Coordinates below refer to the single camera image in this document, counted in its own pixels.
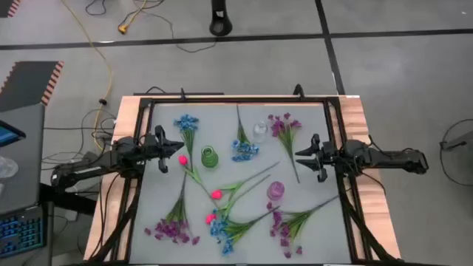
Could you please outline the green artificial flower stem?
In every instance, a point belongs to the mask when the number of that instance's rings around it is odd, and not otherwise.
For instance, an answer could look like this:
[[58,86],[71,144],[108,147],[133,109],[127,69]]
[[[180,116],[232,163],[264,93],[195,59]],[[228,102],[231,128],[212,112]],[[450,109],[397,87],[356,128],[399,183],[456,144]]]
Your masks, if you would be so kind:
[[263,178],[261,178],[260,180],[256,181],[252,186],[248,186],[243,192],[241,192],[240,190],[242,188],[244,188],[246,184],[243,185],[243,187],[241,187],[237,192],[236,194],[232,197],[231,200],[229,200],[229,194],[228,195],[228,199],[227,199],[227,202],[222,205],[222,206],[217,206],[217,208],[215,208],[211,214],[209,214],[207,217],[206,217],[206,221],[205,223],[207,225],[210,225],[214,220],[216,220],[218,217],[221,217],[223,219],[227,219],[230,215],[230,212],[231,212],[231,209],[234,207],[234,205],[237,203],[237,201],[239,201],[242,197],[244,197],[247,193],[249,193],[250,191],[252,191],[255,187],[257,187],[259,184],[261,184],[262,182],[266,181],[267,178],[269,178],[270,175],[267,174],[265,175]]

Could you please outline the black orange-edged floor mat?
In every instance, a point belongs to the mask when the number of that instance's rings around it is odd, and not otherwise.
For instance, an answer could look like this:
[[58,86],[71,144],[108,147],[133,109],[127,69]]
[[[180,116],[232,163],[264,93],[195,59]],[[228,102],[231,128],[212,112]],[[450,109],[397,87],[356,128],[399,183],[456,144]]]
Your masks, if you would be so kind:
[[41,103],[47,106],[63,61],[17,61],[0,87],[0,112]]
[[13,17],[18,9],[21,0],[0,0],[0,18]]

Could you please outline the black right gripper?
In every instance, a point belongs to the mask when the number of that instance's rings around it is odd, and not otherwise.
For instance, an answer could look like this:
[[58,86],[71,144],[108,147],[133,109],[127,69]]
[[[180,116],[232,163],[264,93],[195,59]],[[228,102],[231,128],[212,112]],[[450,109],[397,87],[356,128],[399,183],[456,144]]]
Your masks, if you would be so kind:
[[315,154],[314,159],[299,159],[297,163],[315,170],[318,172],[317,180],[324,182],[327,178],[326,165],[333,164],[333,156],[336,153],[336,146],[332,141],[320,141],[319,134],[314,134],[312,137],[312,146],[298,151],[295,155],[312,155]]

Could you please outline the red-pink artificial tulip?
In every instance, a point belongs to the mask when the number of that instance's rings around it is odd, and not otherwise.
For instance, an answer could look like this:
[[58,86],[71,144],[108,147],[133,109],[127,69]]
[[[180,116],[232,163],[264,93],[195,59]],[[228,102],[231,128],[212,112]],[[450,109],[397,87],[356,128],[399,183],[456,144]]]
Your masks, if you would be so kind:
[[215,207],[217,208],[217,204],[215,202],[215,200],[211,197],[211,194],[210,192],[208,191],[208,189],[205,187],[202,179],[200,178],[200,175],[198,173],[198,170],[197,168],[193,167],[191,161],[184,155],[180,155],[178,157],[178,162],[179,164],[182,166],[184,172],[191,177],[191,179],[193,181],[195,181],[196,184],[198,184],[202,190],[204,190],[204,192],[206,193],[206,195],[208,196],[208,198],[210,199],[210,201],[215,205]]
[[224,194],[229,194],[229,200],[232,199],[232,197],[237,193],[237,191],[243,187],[244,184],[246,184],[248,181],[251,181],[255,177],[258,177],[261,174],[264,174],[266,171],[269,171],[270,169],[274,168],[277,166],[279,162],[274,163],[273,165],[268,166],[267,168],[264,168],[263,170],[256,172],[255,174],[243,179],[236,181],[234,183],[231,183],[229,185],[224,185],[221,188],[218,188],[214,191],[211,192],[211,198],[213,200],[220,200]]

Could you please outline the black table frame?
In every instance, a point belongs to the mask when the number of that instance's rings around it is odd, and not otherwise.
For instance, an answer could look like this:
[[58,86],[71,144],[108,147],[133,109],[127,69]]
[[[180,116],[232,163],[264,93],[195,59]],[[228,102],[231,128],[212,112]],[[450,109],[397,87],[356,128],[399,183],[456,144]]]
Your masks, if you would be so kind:
[[[336,139],[342,137],[354,140],[369,140],[369,127],[361,99],[358,95],[329,96],[322,95],[322,100],[332,102],[328,121],[332,124],[330,129],[336,130]],[[151,117],[149,107],[144,109],[140,105],[146,100],[176,100],[177,96],[151,95],[151,96],[124,96],[120,102],[117,117],[115,119],[115,129],[113,138],[115,140],[121,137],[134,136],[137,132],[146,131],[147,119]],[[262,103],[266,100],[270,104],[281,103],[281,95],[192,95],[187,100],[193,100],[195,103],[202,104],[208,100],[212,104],[225,103]],[[112,230],[118,226],[121,215],[121,208],[129,209],[132,197],[137,193],[133,186],[135,181],[114,181],[113,174],[107,174],[103,177],[103,188],[101,191],[105,194],[110,189],[109,201],[106,206],[109,217],[104,223],[104,239],[108,239]],[[392,219],[389,213],[386,195],[382,189],[374,186],[374,182],[381,179],[381,175],[376,169],[367,171],[367,174],[357,179],[357,188],[359,194],[360,210],[363,213],[364,221],[367,227],[372,231],[373,236],[380,245],[392,256],[399,258],[401,256],[396,239]]]

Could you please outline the black computer keyboard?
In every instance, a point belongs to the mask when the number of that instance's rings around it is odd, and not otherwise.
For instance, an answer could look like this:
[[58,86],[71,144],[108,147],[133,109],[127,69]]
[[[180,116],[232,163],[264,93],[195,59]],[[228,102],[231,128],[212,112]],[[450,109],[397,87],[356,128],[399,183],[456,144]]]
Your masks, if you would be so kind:
[[45,246],[44,222],[39,206],[0,215],[0,259]]

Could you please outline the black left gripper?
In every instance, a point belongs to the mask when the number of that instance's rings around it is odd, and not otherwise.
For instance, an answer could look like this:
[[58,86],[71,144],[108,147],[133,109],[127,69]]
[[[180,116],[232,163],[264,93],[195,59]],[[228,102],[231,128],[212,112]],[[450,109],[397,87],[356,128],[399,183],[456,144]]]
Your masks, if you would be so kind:
[[161,125],[155,126],[154,134],[148,133],[143,138],[143,158],[145,160],[158,159],[159,170],[166,174],[168,166],[166,158],[170,158],[173,154],[184,147],[184,142],[167,140],[166,133]]

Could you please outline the pink ribbed glass vase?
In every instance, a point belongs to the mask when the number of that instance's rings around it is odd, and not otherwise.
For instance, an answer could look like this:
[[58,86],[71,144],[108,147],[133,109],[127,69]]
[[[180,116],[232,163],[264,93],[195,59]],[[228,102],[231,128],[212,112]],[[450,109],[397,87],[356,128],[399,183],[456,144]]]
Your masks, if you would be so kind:
[[270,200],[280,200],[285,193],[285,186],[279,181],[272,182],[267,189],[267,196]]

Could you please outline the blue artificial flower bunch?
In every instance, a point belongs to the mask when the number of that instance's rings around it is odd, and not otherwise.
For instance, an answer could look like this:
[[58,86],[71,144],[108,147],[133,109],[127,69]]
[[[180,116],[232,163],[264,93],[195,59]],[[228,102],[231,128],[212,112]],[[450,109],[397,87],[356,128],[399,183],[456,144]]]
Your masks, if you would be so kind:
[[190,167],[193,169],[193,147],[194,136],[198,130],[199,119],[189,114],[181,115],[179,119],[175,119],[173,124],[179,129],[181,138],[188,152]]
[[238,105],[236,105],[236,114],[238,126],[236,139],[231,143],[231,148],[234,153],[231,159],[234,162],[240,163],[252,160],[255,156],[257,156],[259,154],[259,146],[255,143],[252,143],[248,139],[244,127],[242,125]]
[[248,222],[235,222],[229,218],[223,219],[217,217],[210,224],[210,235],[216,239],[218,245],[222,246],[221,254],[228,256],[234,252],[235,244],[238,243],[256,223],[278,209],[279,206],[269,209],[265,214]]

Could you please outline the tablet with blue screen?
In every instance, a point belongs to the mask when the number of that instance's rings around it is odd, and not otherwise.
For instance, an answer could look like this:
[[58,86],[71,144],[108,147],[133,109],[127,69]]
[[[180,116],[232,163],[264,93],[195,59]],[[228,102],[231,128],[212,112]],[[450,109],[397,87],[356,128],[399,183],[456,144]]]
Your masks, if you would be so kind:
[[26,134],[23,131],[0,120],[0,148],[23,140],[25,137]]

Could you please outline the clear plastic container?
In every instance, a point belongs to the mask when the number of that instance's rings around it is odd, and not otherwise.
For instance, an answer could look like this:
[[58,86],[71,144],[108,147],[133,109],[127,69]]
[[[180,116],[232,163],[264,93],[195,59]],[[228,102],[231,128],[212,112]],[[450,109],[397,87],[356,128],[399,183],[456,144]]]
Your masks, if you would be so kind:
[[13,177],[17,172],[18,164],[14,160],[0,156],[0,179]]

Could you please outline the grey stand foot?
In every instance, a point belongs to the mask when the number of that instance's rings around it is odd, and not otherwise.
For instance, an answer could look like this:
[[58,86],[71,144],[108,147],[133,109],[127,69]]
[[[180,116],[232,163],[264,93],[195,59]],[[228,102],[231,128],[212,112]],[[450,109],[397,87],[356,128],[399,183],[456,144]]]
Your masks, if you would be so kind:
[[442,141],[440,143],[440,149],[443,151],[449,151],[458,146],[464,146],[468,143],[473,143],[473,131],[462,134],[461,136],[449,141]]

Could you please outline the green glass vase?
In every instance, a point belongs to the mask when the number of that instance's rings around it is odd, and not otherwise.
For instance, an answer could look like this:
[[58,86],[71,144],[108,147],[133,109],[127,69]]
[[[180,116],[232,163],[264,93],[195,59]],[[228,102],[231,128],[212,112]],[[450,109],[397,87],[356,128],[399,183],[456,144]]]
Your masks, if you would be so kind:
[[217,166],[219,157],[212,146],[204,146],[202,148],[201,162],[206,168],[214,168]]

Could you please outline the purple artificial flower bunch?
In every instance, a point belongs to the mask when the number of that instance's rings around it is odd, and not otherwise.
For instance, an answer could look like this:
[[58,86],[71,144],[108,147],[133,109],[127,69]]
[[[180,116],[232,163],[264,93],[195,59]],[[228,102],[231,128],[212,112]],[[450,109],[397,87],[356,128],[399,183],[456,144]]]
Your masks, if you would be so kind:
[[200,237],[192,233],[187,217],[186,180],[187,174],[184,174],[179,197],[172,209],[153,228],[144,228],[145,235],[153,236],[156,240],[170,239],[174,244],[190,242],[192,245],[197,245],[199,243]]
[[293,254],[303,254],[300,239],[305,224],[315,212],[336,199],[338,199],[338,196],[329,198],[305,211],[274,211],[272,213],[273,224],[269,234],[270,237],[279,240],[279,246],[286,259],[290,259]]
[[283,115],[269,114],[268,121],[270,122],[271,135],[276,137],[284,146],[293,168],[296,181],[297,183],[300,183],[299,174],[296,170],[294,160],[293,141],[297,131],[302,127],[302,123],[299,120],[294,119],[289,112],[286,112]]

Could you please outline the clear glass vase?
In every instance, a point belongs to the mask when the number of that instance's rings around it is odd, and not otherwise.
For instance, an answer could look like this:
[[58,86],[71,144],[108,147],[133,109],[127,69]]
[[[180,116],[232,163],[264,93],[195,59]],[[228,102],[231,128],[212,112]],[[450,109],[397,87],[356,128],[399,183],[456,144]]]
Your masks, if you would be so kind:
[[268,125],[265,121],[259,121],[253,125],[253,141],[263,143],[268,133]]

